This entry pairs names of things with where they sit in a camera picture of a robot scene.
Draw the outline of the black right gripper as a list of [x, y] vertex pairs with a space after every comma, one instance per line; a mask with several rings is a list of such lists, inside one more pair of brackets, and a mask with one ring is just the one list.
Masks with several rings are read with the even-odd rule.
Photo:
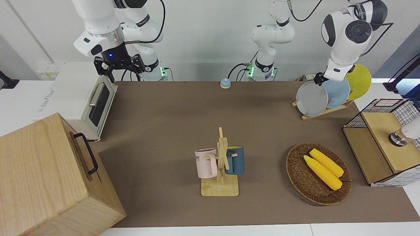
[[127, 69], [136, 74], [145, 72], [141, 55], [135, 54], [130, 57], [124, 42], [115, 48], [102, 51], [101, 56], [102, 58], [99, 56], [94, 58], [94, 66], [98, 75], [108, 77], [111, 83], [115, 82], [112, 75], [115, 69]]

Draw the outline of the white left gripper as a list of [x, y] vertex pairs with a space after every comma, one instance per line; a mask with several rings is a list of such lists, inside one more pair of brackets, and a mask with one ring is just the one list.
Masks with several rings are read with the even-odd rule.
[[339, 65], [331, 58], [328, 59], [327, 68], [324, 73], [316, 73], [313, 81], [316, 85], [321, 86], [324, 82], [332, 80], [335, 82], [342, 82], [349, 71], [354, 67], [354, 64]]

